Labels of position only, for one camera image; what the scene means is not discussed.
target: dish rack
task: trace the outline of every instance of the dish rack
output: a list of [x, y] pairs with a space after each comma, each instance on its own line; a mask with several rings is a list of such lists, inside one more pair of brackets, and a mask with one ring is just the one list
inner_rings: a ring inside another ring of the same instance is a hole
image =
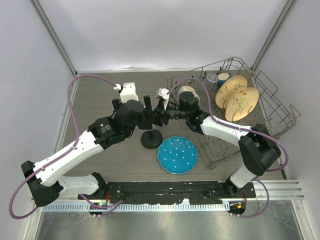
[[[255, 87], [259, 91], [259, 100], [256, 107], [245, 118], [234, 123], [244, 126], [254, 126], [263, 124], [270, 134], [279, 139], [281, 135], [292, 129], [296, 125], [296, 119], [301, 113], [293, 106], [286, 108], [276, 97], [278, 91], [277, 85], [263, 71], [257, 74], [239, 57], [230, 57], [205, 66], [201, 66], [166, 79], [167, 89], [172, 88], [178, 81], [188, 77], [199, 78], [204, 84], [207, 84], [206, 77], [210, 73], [231, 73], [231, 76], [242, 75], [248, 79], [248, 87]], [[199, 98], [200, 108], [208, 111], [208, 99], [202, 86], [196, 81], [186, 81], [171, 92], [170, 100], [178, 103], [178, 91], [182, 86], [193, 87]], [[212, 113], [222, 119], [225, 119], [225, 109], [219, 108], [215, 103], [215, 96], [219, 87], [215, 85], [208, 90], [211, 100]], [[238, 147], [214, 136], [203, 136], [194, 133], [186, 127], [186, 124], [179, 120], [180, 127], [185, 131], [186, 137], [194, 142], [200, 154], [203, 156], [206, 165], [214, 169], [217, 164], [236, 157], [240, 154]]]

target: blue cup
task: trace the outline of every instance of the blue cup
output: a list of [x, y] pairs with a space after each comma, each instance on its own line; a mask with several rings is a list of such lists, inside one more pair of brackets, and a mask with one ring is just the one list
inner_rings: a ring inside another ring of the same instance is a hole
[[228, 81], [231, 78], [231, 74], [230, 73], [220, 73], [218, 75], [218, 82], [217, 82], [217, 86], [221, 87], [226, 81]]

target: yellow plate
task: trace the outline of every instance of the yellow plate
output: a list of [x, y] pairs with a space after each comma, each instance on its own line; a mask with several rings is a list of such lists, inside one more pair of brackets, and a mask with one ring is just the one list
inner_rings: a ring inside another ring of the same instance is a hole
[[230, 122], [243, 119], [256, 107], [259, 91], [255, 87], [241, 89], [233, 95], [225, 110], [225, 119]]
[[248, 87], [248, 80], [241, 75], [233, 76], [226, 81], [215, 95], [215, 103], [221, 108], [227, 107], [228, 100], [239, 90]]

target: blue polka dot plate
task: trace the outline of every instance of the blue polka dot plate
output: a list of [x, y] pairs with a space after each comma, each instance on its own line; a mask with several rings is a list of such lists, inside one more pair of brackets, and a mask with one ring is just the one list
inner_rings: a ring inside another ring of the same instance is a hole
[[158, 148], [158, 160], [162, 168], [171, 174], [185, 174], [194, 169], [198, 151], [192, 141], [183, 136], [172, 136]]

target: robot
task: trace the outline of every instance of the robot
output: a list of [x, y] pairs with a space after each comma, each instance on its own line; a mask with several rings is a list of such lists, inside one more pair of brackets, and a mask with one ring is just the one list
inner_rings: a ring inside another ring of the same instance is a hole
[[[81, 134], [75, 147], [75, 142], [72, 142], [46, 159], [36, 163], [26, 161], [21, 165], [25, 178], [39, 169], [45, 169], [38, 171], [27, 181], [37, 207], [49, 205], [59, 197], [85, 194], [91, 196], [91, 199], [99, 199], [105, 195], [108, 184], [99, 173], [84, 177], [67, 177], [64, 174], [90, 156], [130, 138], [136, 127], [140, 130], [152, 130], [153, 125], [162, 127], [170, 121], [182, 119], [195, 133], [214, 136], [238, 146], [243, 164], [223, 184], [224, 192], [228, 196], [241, 193], [252, 179], [262, 176], [281, 155], [280, 149], [273, 141], [241, 130], [251, 129], [270, 136], [263, 125], [240, 126], [221, 119], [220, 123], [232, 125], [234, 128], [217, 124], [208, 112], [200, 109], [198, 99], [192, 92], [182, 92], [178, 96], [179, 104], [174, 104], [169, 101], [168, 90], [160, 88], [156, 94], [158, 105], [152, 109], [150, 96], [143, 97], [144, 104], [139, 101], [134, 82], [125, 83], [123, 86], [117, 84], [114, 89], [120, 93], [120, 99], [112, 100], [113, 113], [92, 123]], [[158, 147], [162, 142], [162, 136], [156, 133], [150, 140], [150, 134], [152, 131], [143, 134], [142, 144], [147, 148]], [[73, 150], [69, 154], [50, 166], [43, 167], [72, 147]]]

